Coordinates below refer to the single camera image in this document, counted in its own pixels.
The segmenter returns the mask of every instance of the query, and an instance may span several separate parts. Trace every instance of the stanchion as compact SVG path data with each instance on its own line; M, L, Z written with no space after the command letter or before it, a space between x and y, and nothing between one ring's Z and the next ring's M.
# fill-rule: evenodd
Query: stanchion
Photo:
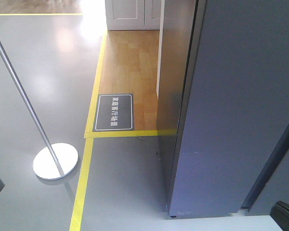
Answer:
M42 149L33 161L33 170L38 177L45 180L56 180L65 177L76 166L78 161L77 150L67 143L56 143L51 145L48 137L43 129L42 124L39 121L37 114L35 113L32 104L23 88L12 63L7 56L3 45L0 41L0 56L5 63L20 95L22 96L27 109L29 110L45 144L46 148Z

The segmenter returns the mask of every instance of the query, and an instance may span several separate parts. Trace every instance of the metal pole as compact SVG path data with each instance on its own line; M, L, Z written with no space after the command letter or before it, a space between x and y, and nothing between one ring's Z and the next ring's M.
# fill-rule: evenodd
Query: metal pole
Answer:
M13 66L12 66L12 63L11 63L9 57L7 56L7 54L6 54L5 50L4 50L1 42L0 42L0 55L1 55L2 60L5 63L6 68L9 70L10 75L11 75L15 85L17 86L17 89L18 89L19 93L21 94L21 97L23 98L23 100L24 100L24 102L25 102L25 104L26 104L26 106L27 106L27 108L28 108L28 110L29 110L29 112L30 112L30 114L31 114L36 126L38 127L38 130L39 130L39 132L40 132L40 134L41 134L46 146L48 147L49 152L51 153L51 155L53 157L53 160L54 160L54 162L55 162L55 164L56 164L56 166L57 166L57 168L59 170L60 175L63 176L64 172L63 172L63 170L61 168L59 160L58 160L56 154L54 153L51 144L49 143L49 140L48 140L48 138L46 136L46 133L45 133L43 127L42 127L42 124L40 123L39 118L38 118L37 114L35 113L32 105L31 105L31 102L30 102L30 100L29 100L29 98L28 98L28 96L27 96L27 94L25 92L25 89L23 88L23 86L22 86L22 84L21 84L21 82L20 82L20 80L19 80L19 78L18 78Z

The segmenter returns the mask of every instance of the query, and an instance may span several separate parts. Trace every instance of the white surface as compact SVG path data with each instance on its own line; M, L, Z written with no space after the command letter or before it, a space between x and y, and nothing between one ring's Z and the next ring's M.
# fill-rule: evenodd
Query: white surface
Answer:
M145 0L105 0L107 27L143 26Z
M159 29L161 0L105 0L108 30Z
M164 26L164 9L165 9L165 0L161 0L161 9L160 9L160 28L159 28L159 44L158 44L158 79L156 82L156 94L158 96L159 90L159 77L160 77L160 61L162 58L162 42L163 42L163 26Z
M160 24L161 0L145 0L144 25L156 26Z
M68 143L52 144L60 166L64 172L60 176L59 170L53 160L47 147L43 148L33 160L33 171L35 174L45 180L55 180L69 174L77 164L78 153L76 148Z

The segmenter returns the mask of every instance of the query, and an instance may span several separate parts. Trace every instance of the gray panel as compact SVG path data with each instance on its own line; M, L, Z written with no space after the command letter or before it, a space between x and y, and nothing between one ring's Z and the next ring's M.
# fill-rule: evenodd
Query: gray panel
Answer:
M277 201L289 204L289 150L249 210L249 215L267 215Z
M288 123L289 1L209 0L170 214L237 212Z
M196 0L165 2L158 95L158 134L166 190L170 186Z

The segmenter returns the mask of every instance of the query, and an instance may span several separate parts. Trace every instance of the black sign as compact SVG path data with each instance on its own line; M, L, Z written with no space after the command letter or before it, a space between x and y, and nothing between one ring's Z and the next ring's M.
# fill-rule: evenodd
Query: black sign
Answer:
M134 130L133 94L99 95L94 131Z

